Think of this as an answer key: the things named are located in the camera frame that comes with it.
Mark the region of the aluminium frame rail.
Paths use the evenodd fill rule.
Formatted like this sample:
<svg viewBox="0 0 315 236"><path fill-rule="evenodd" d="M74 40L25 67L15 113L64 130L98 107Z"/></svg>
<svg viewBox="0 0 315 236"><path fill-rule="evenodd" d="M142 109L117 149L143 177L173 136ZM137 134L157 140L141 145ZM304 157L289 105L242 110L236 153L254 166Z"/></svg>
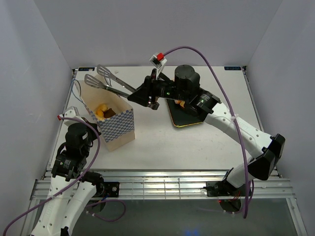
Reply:
<svg viewBox="0 0 315 236"><path fill-rule="evenodd" d="M214 68L214 72L227 90L235 89L236 93L241 95L238 102L245 104L247 120L253 125L254 136L251 137L251 141L258 140L263 127L252 99L244 67L219 66ZM120 183L120 200L206 200L208 195L205 186L209 182L221 180L228 169L238 164L238 158L223 156L225 151L235 151L237 145L212 127L206 131L197 130L197 134L202 138L199 161L205 161L206 146L211 148L215 145L219 146L213 151L210 167L197 170L183 168L136 170L123 167L119 170L115 167L106 167L105 161L101 160L94 167L94 171L102 174L107 182ZM297 234L300 236L307 234L289 179L281 178L278 172L273 171L269 180L254 182L253 196L257 199L285 199ZM91 199L92 187L89 184L74 185L68 190L60 209L53 204L44 206L44 213L31 234L33 236L58 236L62 227L67 227L68 232L71 233L80 214L85 211L85 205Z"/></svg>

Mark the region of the metal serving tongs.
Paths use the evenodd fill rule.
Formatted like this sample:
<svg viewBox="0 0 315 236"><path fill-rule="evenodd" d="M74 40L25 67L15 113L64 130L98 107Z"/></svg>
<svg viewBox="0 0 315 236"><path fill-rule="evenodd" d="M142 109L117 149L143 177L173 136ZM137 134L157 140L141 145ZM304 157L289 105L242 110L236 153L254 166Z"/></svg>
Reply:
<svg viewBox="0 0 315 236"><path fill-rule="evenodd" d="M96 89L103 89L106 91L109 91L111 93L114 93L118 96L121 96L123 98L128 98L129 94L123 91L120 91L112 86L112 81L116 82L123 88L127 89L131 93L134 93L136 89L132 87L131 85L127 84L123 80L116 77L107 67L104 65L98 65L96 67L96 72L99 76L101 76L104 79L104 82L100 79L96 78L95 76L92 76L90 74L86 74L84 76L84 83L90 87L96 88Z"/></svg>

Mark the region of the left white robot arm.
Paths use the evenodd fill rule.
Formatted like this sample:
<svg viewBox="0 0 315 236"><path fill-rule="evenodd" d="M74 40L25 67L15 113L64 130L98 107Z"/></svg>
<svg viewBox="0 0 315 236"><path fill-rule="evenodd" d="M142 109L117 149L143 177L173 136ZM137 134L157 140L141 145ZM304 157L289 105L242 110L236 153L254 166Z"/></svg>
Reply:
<svg viewBox="0 0 315 236"><path fill-rule="evenodd" d="M48 202L43 206L32 236L70 236L86 204L104 192L100 174L85 166L100 132L95 123L72 118L51 172Z"/></svg>

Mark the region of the small pale croissant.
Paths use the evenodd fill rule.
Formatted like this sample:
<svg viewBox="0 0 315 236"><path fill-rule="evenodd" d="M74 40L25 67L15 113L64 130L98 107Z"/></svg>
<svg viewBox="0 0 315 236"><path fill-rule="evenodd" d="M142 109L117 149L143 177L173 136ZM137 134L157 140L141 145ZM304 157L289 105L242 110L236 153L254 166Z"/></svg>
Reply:
<svg viewBox="0 0 315 236"><path fill-rule="evenodd" d="M105 103L103 103L100 104L97 109L106 112L108 110L108 106Z"/></svg>

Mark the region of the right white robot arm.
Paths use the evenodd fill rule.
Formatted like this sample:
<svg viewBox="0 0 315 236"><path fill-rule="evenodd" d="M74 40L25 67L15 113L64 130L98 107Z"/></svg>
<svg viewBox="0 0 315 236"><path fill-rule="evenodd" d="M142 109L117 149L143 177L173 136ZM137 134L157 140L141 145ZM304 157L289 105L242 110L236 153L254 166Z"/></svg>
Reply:
<svg viewBox="0 0 315 236"><path fill-rule="evenodd" d="M285 137L264 133L232 114L231 109L218 97L200 87L200 75L192 66L177 66L173 80L153 69L127 97L129 101L153 110L158 109L159 98L183 101L185 113L219 129L238 142L251 156L246 164L232 168L222 181L208 187L211 194L234 195L255 178L269 178L282 156Z"/></svg>

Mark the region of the brown chocolate swirl bread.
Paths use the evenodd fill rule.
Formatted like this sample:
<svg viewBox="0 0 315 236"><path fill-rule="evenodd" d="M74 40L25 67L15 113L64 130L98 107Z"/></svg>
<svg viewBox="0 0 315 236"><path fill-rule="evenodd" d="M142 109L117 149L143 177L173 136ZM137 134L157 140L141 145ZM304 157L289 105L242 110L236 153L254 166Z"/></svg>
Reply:
<svg viewBox="0 0 315 236"><path fill-rule="evenodd" d="M115 115L116 115L116 113L111 108L108 109L107 111L103 112L104 118L111 118L111 117L113 117Z"/></svg>

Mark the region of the blue checkered paper bag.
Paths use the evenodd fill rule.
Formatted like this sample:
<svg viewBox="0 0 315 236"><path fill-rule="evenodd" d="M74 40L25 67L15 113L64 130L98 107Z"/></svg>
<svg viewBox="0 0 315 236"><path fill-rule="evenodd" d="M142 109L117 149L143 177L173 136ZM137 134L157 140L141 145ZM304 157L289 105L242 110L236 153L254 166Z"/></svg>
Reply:
<svg viewBox="0 0 315 236"><path fill-rule="evenodd" d="M135 124L133 108L121 96L103 89L90 87L84 80L74 80L78 92L78 100L83 103L93 122L98 125L101 138L108 151L114 151L135 140ZM95 112L100 104L105 103L116 115L98 120Z"/></svg>

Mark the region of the dark green gold-rimmed tray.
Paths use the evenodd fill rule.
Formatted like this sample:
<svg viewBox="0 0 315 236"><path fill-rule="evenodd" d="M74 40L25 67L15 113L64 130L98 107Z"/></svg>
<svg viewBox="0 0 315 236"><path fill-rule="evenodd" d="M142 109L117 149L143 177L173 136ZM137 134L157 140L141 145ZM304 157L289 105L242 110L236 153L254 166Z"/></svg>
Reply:
<svg viewBox="0 0 315 236"><path fill-rule="evenodd" d="M203 122L201 118L191 116L185 113L184 109L177 108L174 104L174 100L167 99L166 102L172 123L176 128L184 128L192 125L201 124Z"/></svg>

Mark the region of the pink sugared half bun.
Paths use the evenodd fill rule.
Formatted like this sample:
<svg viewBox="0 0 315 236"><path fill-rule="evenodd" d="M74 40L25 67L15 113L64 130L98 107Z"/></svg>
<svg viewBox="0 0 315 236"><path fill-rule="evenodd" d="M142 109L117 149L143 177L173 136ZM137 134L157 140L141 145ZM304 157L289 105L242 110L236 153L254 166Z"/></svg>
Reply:
<svg viewBox="0 0 315 236"><path fill-rule="evenodd" d="M184 109L185 108L185 101L181 100L174 100L174 104L177 108Z"/></svg>

